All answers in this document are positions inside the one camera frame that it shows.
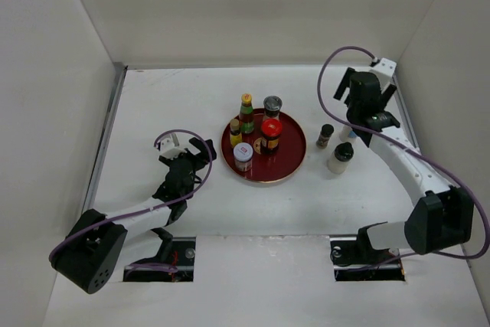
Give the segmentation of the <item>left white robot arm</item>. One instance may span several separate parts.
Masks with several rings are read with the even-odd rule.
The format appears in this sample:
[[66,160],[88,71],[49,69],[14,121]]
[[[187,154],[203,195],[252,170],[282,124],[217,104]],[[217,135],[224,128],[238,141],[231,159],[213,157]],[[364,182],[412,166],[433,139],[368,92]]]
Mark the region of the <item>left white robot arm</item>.
[[131,269],[175,273],[176,266],[165,265],[172,255],[172,235],[165,228],[183,215],[188,200],[205,183],[198,171],[211,168],[217,158],[212,140],[191,138],[189,142],[197,153],[184,149],[171,159],[158,157],[168,172],[148,200],[120,214],[103,214],[94,208],[83,212],[65,240],[48,256],[52,268],[85,293],[93,294],[112,276],[124,243],[151,231],[160,238],[147,243],[148,258],[136,261]]

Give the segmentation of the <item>white blue cylinder shaker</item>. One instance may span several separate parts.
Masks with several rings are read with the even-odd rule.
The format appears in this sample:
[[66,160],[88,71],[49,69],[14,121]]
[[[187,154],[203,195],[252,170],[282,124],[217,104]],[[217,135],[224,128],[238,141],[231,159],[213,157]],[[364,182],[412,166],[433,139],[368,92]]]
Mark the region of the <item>white blue cylinder shaker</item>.
[[343,128],[339,134],[339,139],[342,142],[353,143],[353,142],[355,142],[357,137],[358,136],[356,135],[356,133],[354,132],[354,130],[350,126],[343,125]]

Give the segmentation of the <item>small yellow label bottle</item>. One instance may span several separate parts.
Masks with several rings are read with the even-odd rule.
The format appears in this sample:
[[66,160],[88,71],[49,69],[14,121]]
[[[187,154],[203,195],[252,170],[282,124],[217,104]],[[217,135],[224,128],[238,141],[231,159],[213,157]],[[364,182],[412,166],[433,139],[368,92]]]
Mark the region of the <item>small yellow label bottle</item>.
[[230,144],[234,148],[239,143],[242,143],[242,132],[240,128],[240,121],[238,119],[232,119],[229,124],[230,127]]

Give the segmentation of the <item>grey cap salt grinder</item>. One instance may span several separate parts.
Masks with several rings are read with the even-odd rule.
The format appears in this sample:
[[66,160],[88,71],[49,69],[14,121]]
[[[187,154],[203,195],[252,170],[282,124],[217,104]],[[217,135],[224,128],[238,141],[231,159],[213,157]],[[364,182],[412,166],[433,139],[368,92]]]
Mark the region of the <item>grey cap salt grinder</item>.
[[283,102],[278,96],[267,96],[263,101],[263,121],[267,119],[279,120],[280,110],[282,106]]

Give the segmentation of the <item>silver lid spice jar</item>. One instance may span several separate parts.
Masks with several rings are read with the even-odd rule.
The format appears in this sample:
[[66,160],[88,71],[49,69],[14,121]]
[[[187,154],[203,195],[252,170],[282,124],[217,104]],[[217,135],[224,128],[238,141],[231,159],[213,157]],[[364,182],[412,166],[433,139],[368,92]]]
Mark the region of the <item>silver lid spice jar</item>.
[[233,150],[235,167],[240,172],[248,172],[252,168],[253,147],[246,142],[238,143]]

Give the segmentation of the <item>red lid sauce jar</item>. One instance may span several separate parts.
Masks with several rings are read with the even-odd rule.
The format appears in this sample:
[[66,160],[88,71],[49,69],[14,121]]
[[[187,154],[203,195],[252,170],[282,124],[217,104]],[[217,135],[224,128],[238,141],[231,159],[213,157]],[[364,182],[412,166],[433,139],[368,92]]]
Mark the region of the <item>red lid sauce jar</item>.
[[279,120],[265,119],[261,125],[261,151],[266,154],[274,153],[279,148],[282,133],[283,125]]

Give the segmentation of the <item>green label sauce bottle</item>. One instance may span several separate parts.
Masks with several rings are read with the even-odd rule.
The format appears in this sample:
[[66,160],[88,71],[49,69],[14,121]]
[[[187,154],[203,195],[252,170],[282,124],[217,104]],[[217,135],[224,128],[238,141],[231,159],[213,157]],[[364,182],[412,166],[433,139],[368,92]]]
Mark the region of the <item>green label sauce bottle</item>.
[[251,134],[254,131],[254,112],[252,95],[245,93],[241,96],[239,112],[240,129],[243,134]]

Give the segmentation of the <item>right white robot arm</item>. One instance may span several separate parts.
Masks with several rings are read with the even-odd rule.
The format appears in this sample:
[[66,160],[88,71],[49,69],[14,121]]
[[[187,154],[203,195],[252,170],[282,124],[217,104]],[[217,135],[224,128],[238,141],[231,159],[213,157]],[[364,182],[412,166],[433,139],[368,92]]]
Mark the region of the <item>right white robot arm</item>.
[[464,244],[472,233],[474,203],[468,192],[420,160],[400,122],[385,110],[395,90],[394,85],[381,89],[372,72],[348,68],[334,95],[344,100],[355,135],[384,161],[413,204],[405,221],[372,225],[355,243],[357,257],[367,263],[385,248],[424,255]]

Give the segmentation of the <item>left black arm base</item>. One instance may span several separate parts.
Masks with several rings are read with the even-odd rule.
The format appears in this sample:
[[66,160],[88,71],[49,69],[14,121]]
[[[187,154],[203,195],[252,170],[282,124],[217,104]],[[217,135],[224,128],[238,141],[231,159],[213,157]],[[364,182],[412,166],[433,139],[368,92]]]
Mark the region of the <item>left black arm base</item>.
[[195,237],[173,237],[164,228],[152,229],[160,245],[151,257],[124,267],[124,283],[188,283],[194,280]]

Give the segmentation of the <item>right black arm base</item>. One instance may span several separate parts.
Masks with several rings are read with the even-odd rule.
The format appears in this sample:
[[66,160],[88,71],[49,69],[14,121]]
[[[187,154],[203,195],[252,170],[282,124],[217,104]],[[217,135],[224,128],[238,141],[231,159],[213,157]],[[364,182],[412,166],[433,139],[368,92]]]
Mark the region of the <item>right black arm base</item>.
[[329,238],[337,282],[405,281],[397,248],[376,250],[357,235]]

